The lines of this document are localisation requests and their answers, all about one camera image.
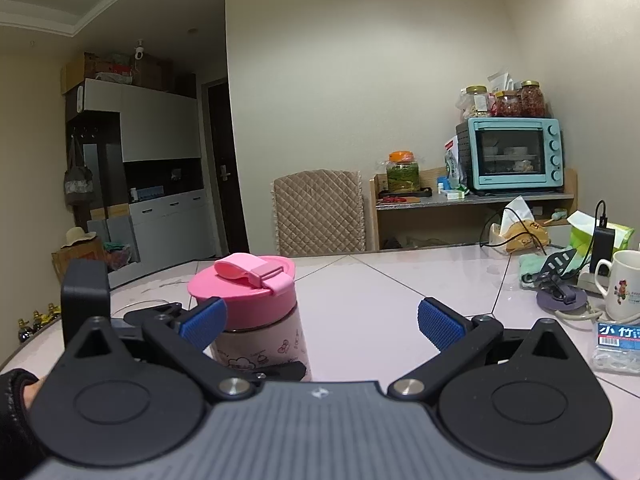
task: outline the white logo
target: white logo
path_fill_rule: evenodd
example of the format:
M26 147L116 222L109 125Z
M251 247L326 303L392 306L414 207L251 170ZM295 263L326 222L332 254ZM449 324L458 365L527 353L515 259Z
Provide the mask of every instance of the white logo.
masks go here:
M328 396L331 392L325 388L323 388L322 386L318 386L315 390L313 390L312 392L310 392L311 395L313 395L316 399L324 399L326 396Z

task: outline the teal toaster oven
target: teal toaster oven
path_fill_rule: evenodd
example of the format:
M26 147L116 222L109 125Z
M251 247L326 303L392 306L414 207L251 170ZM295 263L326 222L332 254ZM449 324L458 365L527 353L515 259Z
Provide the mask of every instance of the teal toaster oven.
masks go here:
M460 166L476 191L554 189L564 184L556 119L473 118L456 127Z

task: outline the quilted chair cover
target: quilted chair cover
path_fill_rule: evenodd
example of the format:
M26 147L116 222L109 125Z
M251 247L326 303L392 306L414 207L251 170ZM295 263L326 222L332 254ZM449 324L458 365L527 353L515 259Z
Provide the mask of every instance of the quilted chair cover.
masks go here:
M282 256L364 251L357 171L301 171L273 183L276 246Z

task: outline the strap buckle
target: strap buckle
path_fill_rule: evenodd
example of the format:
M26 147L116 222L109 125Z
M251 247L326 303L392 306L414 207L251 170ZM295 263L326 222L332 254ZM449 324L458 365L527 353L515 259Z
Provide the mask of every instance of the strap buckle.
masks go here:
M255 267L247 273L249 284L257 288L265 288L264 282L269 278L280 274L284 271L284 267L281 264L275 262L265 262L260 266Z

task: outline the dark brown door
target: dark brown door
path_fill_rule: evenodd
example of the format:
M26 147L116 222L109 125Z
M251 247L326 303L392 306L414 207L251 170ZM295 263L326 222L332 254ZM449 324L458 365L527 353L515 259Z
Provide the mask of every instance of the dark brown door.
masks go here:
M225 223L226 244L230 253L247 253L244 213L240 198L240 182L236 165L234 131L231 125L231 102L227 81L209 88L209 117L213 140L213 156L220 192L222 219Z

